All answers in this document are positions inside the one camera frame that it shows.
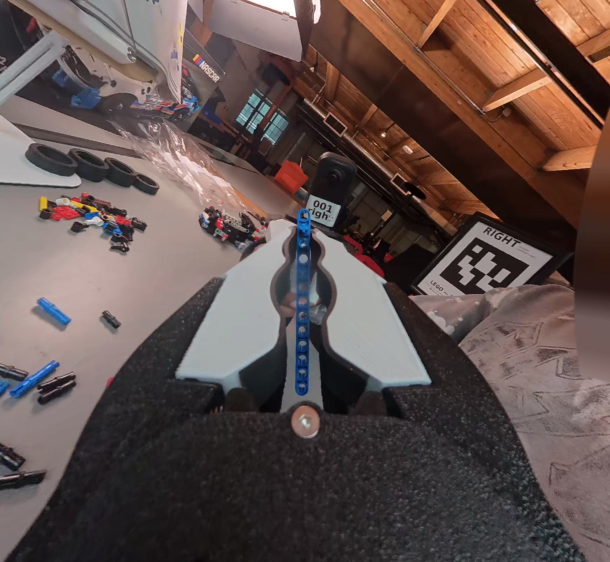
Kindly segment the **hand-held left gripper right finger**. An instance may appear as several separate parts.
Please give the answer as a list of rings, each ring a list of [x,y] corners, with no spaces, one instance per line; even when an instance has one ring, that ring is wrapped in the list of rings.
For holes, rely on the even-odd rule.
[[[318,271],[331,286],[322,332],[328,353],[360,376],[366,388],[428,386],[428,375],[398,316],[385,280],[344,245],[314,231]]]

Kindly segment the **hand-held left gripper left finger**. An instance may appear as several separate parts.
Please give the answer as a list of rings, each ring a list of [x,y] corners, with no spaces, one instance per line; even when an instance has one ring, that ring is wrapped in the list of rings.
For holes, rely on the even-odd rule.
[[[264,246],[227,271],[176,379],[242,387],[241,372],[276,346],[281,315],[271,288],[293,235],[293,230],[273,230]]]

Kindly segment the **blue long holed beam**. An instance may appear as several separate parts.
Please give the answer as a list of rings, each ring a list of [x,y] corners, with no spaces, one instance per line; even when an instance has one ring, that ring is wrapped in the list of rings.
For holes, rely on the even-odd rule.
[[[309,392],[310,348],[310,212],[301,209],[296,225],[295,392]]]

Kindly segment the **grey desk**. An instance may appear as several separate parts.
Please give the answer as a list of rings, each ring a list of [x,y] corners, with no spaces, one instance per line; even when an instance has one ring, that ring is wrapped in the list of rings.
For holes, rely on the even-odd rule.
[[[130,148],[121,137],[18,96],[1,106],[10,122]],[[115,154],[92,151],[104,158]],[[43,221],[41,196],[64,190],[1,186],[1,363],[29,373],[49,361],[75,372],[77,386],[41,406],[32,392],[1,397],[1,442],[45,470],[39,485],[1,492],[1,560],[54,492],[109,378],[137,347],[211,278],[240,258],[200,229],[200,204],[149,161],[116,155],[160,185],[155,196],[104,181],[91,192],[148,223],[127,254],[99,233],[70,234],[70,223]]]

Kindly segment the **orange crate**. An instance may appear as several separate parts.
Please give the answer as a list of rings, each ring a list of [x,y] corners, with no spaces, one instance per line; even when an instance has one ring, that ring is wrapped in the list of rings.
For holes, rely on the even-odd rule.
[[[301,166],[293,161],[285,161],[274,176],[274,180],[290,194],[297,193],[308,178]]]

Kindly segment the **partly built toy car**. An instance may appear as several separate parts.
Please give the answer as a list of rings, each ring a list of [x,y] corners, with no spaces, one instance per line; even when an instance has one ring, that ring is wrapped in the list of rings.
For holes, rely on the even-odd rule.
[[[199,216],[199,224],[204,232],[221,243],[231,244],[240,252],[264,240],[267,227],[257,227],[249,215],[240,213],[237,218],[211,206]]]

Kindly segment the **paned window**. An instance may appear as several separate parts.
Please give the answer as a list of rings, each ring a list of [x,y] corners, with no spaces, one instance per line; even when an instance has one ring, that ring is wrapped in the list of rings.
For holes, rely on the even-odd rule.
[[[263,92],[256,89],[237,115],[235,123],[239,127],[245,128],[249,135],[253,135],[255,129],[262,124],[264,117],[271,110],[271,105],[272,102],[263,97]],[[277,109],[266,125],[263,137],[275,145],[288,128],[288,124],[286,114],[280,108]]]

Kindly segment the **crumpled clear plastic bags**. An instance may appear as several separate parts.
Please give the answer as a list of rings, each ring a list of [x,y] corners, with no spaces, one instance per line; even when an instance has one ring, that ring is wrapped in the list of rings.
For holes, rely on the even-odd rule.
[[[111,125],[129,142],[131,149],[156,169],[181,183],[204,209],[215,206],[238,217],[268,213],[237,191],[222,175],[217,161],[193,137],[164,120],[112,116]]]

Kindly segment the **framed marker sign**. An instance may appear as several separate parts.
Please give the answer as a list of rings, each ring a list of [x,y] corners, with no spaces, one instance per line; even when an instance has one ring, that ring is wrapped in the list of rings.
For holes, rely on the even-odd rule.
[[[476,212],[411,285],[417,295],[457,297],[540,285],[573,252]]]

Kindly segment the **toy car set box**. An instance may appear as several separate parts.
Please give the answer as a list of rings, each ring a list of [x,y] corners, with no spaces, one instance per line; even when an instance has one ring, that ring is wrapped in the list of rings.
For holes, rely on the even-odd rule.
[[[163,97],[155,82],[130,79],[82,47],[70,45],[17,96],[90,123],[94,115],[112,121],[148,117],[186,128],[225,77],[195,37],[200,19],[191,5],[187,6],[186,22],[178,99]]]

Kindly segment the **pile of mixed coloured bricks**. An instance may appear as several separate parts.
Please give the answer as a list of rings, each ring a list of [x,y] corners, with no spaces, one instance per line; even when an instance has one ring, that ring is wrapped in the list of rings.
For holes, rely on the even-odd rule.
[[[60,195],[55,200],[41,196],[38,215],[44,221],[69,222],[72,235],[88,230],[97,232],[110,251],[120,254],[129,253],[136,233],[143,233],[148,228],[147,222],[130,215],[126,209],[86,192],[76,197]]]

